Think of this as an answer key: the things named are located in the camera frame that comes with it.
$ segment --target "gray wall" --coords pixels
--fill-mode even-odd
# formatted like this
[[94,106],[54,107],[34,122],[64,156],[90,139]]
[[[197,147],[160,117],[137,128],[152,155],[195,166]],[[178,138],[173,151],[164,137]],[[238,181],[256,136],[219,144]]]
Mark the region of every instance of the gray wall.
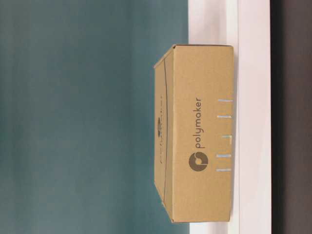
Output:
[[0,233],[188,231],[152,177],[152,65],[187,39],[174,2],[0,0]]

